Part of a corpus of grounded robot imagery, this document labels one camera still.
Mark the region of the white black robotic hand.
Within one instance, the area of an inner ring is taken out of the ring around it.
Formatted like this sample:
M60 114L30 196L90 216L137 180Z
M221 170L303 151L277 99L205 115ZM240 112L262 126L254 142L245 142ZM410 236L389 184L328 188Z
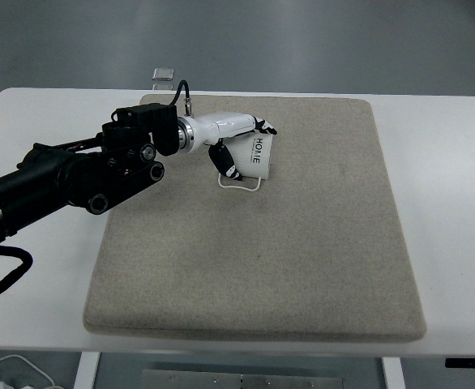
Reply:
M261 133L277 135L274 126L262 118L232 112L210 113L196 118L178 119L181 152L190 153L202 145L208 146L208 155L217 172L222 177L242 180L235 171L233 159L224 142L239 135Z

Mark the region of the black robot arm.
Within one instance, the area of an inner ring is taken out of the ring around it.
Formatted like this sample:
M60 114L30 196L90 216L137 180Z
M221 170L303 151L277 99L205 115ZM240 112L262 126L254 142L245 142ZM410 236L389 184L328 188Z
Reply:
M0 177L0 243L66 205L108 211L158 183L165 167L156 155L172 156L193 138L175 105L151 103L116 109L93 138L35 143Z

